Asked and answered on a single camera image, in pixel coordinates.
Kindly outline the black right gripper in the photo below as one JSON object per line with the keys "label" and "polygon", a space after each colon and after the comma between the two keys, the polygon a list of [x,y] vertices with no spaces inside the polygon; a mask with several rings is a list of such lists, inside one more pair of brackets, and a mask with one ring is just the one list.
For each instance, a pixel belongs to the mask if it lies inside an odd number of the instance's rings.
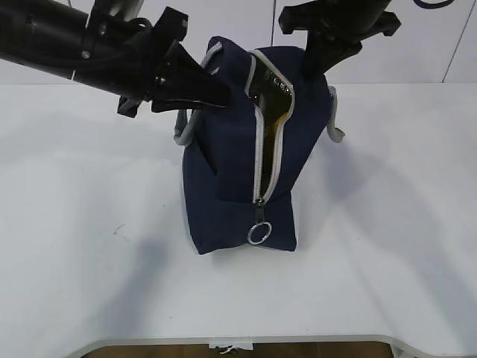
{"label": "black right gripper", "polygon": [[284,34],[322,34],[307,36],[302,73],[313,79],[357,55],[362,50],[360,41],[377,34],[393,36],[401,22],[395,13],[386,11],[389,4],[380,0],[310,1],[285,6],[279,26]]}

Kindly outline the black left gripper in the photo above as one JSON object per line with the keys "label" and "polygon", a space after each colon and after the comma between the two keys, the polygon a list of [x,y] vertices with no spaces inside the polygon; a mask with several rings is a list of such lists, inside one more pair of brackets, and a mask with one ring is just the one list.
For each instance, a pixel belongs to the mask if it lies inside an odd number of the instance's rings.
{"label": "black left gripper", "polygon": [[187,33],[188,16],[166,7],[156,24],[134,42],[139,60],[138,95],[121,96],[117,113],[134,118],[143,102],[154,113],[226,107],[230,89],[209,74],[180,42]]}

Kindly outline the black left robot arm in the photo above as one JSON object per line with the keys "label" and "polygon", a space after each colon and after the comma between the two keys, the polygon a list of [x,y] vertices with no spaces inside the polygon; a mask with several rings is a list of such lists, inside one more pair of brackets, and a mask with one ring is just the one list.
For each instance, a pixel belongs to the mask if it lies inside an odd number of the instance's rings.
{"label": "black left robot arm", "polygon": [[58,1],[3,1],[1,58],[116,94],[130,118],[144,102],[155,113],[228,106],[228,87],[182,46],[188,16],[167,7],[150,22],[141,6],[96,1],[85,13]]}

